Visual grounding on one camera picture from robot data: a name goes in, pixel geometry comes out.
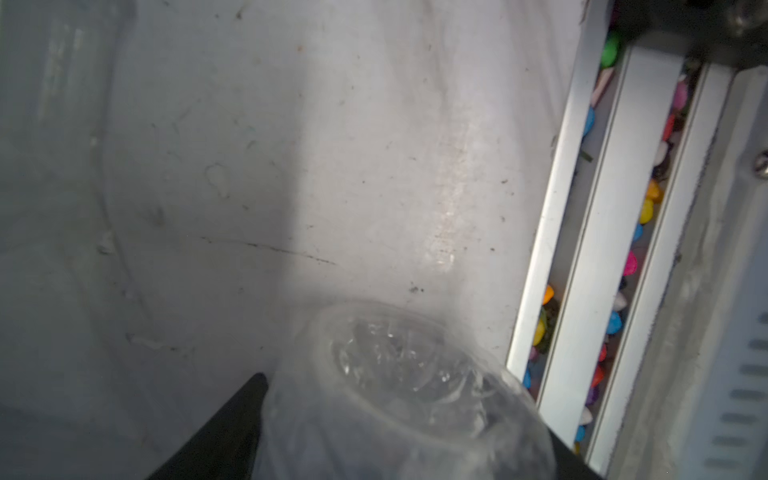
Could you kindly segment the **clear bottle blue label front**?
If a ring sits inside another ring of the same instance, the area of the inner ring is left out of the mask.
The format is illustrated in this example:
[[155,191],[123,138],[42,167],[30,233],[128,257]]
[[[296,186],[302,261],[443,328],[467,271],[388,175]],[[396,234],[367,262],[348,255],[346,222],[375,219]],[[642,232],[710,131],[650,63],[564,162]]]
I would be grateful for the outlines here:
[[373,302],[326,307],[287,343],[256,479],[552,479],[528,391],[461,330]]

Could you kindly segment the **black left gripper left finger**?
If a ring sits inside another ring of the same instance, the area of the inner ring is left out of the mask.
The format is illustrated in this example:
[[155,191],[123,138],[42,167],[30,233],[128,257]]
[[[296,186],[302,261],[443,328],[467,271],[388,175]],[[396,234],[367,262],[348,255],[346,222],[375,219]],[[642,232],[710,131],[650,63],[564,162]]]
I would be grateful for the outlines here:
[[261,434],[261,409],[268,390],[254,374],[152,479],[249,479]]

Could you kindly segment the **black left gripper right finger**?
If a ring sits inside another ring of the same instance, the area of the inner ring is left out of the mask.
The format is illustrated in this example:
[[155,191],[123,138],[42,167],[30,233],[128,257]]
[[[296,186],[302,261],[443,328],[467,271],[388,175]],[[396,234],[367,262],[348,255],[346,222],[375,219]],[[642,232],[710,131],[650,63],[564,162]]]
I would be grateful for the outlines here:
[[557,480],[600,480],[555,433],[549,432],[556,462]]

